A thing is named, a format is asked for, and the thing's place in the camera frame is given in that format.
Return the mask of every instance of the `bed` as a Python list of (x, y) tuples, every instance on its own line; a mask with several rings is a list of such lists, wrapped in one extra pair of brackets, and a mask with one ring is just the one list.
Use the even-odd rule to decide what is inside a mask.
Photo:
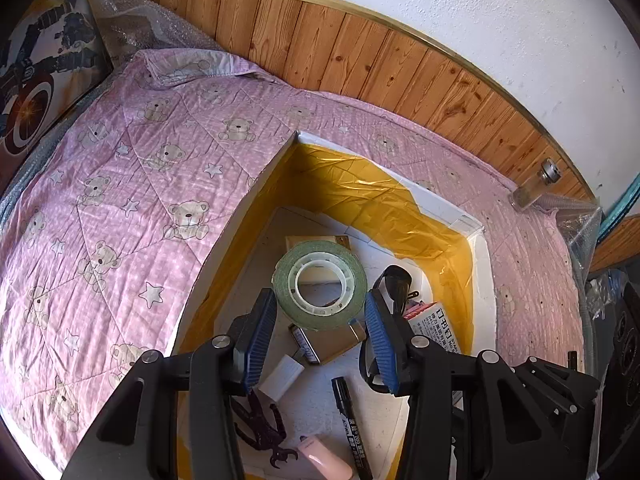
[(497, 171), (406, 119), (297, 90), (233, 54), (140, 51), (65, 134), (0, 239), (2, 414), (57, 469), (145, 349), (180, 350), (190, 293), (213, 279), (207, 256), (297, 130), (481, 219), (508, 362), (581, 353), (554, 213), (517, 215)]

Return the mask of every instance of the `white wall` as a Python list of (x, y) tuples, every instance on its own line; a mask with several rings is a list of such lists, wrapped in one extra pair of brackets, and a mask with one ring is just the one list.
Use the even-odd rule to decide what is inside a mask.
[(347, 0), (452, 48), (558, 140), (606, 208), (640, 170), (640, 49), (608, 0)]

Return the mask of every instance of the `tape roll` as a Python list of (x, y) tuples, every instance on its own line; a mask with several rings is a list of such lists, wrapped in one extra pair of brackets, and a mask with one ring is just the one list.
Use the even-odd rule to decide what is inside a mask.
[[(340, 279), (342, 293), (330, 306), (315, 306), (300, 294), (300, 274), (309, 267), (325, 267)], [(364, 305), (367, 276), (351, 251), (333, 242), (310, 240), (293, 247), (276, 264), (273, 290), (278, 304), (302, 328), (330, 330), (344, 326)]]

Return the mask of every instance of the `glass jar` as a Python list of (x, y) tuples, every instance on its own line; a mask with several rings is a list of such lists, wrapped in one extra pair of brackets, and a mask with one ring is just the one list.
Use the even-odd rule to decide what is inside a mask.
[(560, 170), (550, 158), (542, 161), (540, 169), (531, 175), (516, 191), (509, 195), (509, 201), (517, 212), (524, 211), (560, 180)]

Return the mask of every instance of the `robot poster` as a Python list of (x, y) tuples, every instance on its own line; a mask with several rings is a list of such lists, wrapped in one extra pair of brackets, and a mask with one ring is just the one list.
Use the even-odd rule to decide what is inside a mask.
[(0, 49), (0, 193), (62, 114), (111, 71), (89, 0), (35, 0)]

